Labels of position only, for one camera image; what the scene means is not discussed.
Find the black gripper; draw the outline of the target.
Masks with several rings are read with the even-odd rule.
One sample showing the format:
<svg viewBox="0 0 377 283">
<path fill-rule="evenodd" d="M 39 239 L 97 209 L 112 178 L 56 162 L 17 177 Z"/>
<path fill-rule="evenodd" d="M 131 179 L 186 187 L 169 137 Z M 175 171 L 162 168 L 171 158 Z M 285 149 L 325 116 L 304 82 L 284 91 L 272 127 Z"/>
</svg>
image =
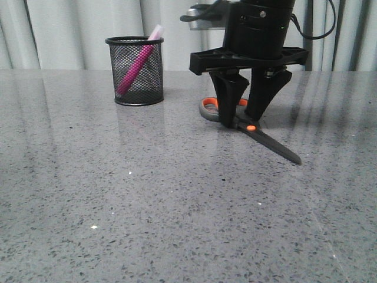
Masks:
<svg viewBox="0 0 377 283">
<path fill-rule="evenodd" d="M 280 66 L 305 65 L 309 53 L 303 48 L 283 45 L 294 1 L 228 2 L 229 17 L 222 47 L 192 53 L 189 69 L 197 75 L 211 71 L 219 122 L 231 128 L 236 106 L 249 81 L 238 71 L 217 70 L 253 68 L 245 112 L 252 120 L 260 120 L 275 95 L 292 78 L 292 73 Z"/>
</svg>

